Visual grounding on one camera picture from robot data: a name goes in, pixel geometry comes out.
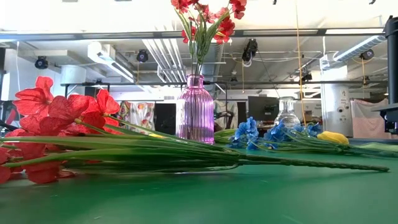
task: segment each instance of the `purple glass vase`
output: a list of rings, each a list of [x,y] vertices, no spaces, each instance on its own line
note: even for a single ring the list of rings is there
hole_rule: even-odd
[[[187,85],[176,104],[177,137],[213,144],[213,98],[203,88],[203,75],[189,75]]]

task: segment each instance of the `clear glass vase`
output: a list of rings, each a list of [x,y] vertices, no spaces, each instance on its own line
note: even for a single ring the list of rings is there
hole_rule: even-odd
[[[203,75],[189,75],[187,85],[177,99],[176,135],[213,144],[213,98],[203,87]]]
[[[294,114],[294,98],[287,96],[279,98],[279,114],[274,124],[283,123],[286,128],[293,128],[300,125],[300,120]]]

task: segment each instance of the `yellow flower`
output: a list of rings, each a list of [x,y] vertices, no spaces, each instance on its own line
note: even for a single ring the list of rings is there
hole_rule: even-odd
[[[336,142],[340,144],[349,144],[348,138],[340,133],[333,133],[330,131],[324,131],[317,136],[318,139]]]

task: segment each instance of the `green table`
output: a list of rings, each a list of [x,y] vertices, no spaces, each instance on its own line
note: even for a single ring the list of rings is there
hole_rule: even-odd
[[[48,185],[18,180],[0,185],[0,223],[398,223],[398,160],[284,156],[389,166],[391,172],[246,166],[206,174],[80,176]]]

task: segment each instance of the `computer monitor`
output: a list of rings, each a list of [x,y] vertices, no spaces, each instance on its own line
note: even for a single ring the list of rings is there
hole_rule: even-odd
[[[249,96],[249,117],[256,121],[274,121],[279,113],[279,100],[274,97]]]

